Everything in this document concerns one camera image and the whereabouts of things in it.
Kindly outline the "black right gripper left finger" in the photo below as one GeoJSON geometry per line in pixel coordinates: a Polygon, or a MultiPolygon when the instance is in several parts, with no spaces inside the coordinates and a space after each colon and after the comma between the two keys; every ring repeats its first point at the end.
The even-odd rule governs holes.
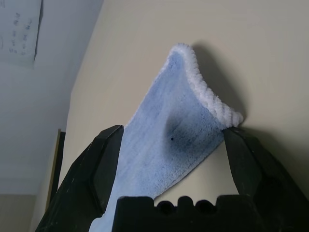
{"type": "Polygon", "coordinates": [[[115,180],[122,125],[101,131],[69,168],[38,232],[87,232],[105,213],[115,180]]]}

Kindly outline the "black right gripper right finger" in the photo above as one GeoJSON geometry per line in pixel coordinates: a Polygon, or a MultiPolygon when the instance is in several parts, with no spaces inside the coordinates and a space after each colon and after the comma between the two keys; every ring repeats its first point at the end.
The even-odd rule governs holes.
{"type": "Polygon", "coordinates": [[[233,181],[270,232],[307,232],[309,202],[282,164],[260,141],[239,128],[224,130],[233,181]]]}

